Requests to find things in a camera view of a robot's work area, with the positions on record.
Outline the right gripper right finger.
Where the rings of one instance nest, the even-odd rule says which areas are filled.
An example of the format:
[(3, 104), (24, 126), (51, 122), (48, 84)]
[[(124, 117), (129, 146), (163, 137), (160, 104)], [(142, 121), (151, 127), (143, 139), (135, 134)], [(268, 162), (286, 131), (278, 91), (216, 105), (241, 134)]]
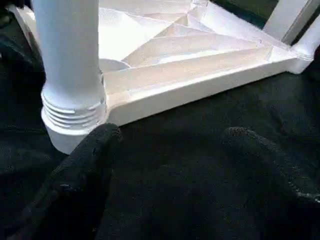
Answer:
[(318, 240), (320, 188), (274, 142), (244, 127), (224, 130), (222, 144), (234, 161), (262, 240)]

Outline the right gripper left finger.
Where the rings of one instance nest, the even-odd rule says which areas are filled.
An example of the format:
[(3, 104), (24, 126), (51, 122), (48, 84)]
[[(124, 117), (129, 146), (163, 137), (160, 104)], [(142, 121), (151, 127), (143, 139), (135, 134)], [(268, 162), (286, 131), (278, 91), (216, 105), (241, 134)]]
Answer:
[(45, 179), (18, 218), (1, 227), (2, 240), (92, 240), (112, 178), (120, 128), (91, 131)]

